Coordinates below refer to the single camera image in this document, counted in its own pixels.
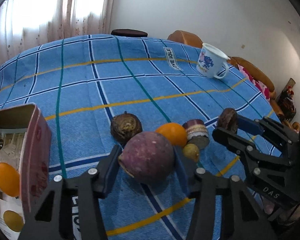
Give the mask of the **right hand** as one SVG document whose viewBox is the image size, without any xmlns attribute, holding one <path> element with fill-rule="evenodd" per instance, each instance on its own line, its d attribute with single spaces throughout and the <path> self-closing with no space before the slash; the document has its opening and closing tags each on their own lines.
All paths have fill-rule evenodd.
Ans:
<svg viewBox="0 0 300 240">
<path fill-rule="evenodd" d="M 277 220 L 280 224 L 292 224 L 300 218 L 300 204 L 289 210 L 276 209 L 275 204 L 262 197 L 263 210 L 269 220 Z"/>
</svg>

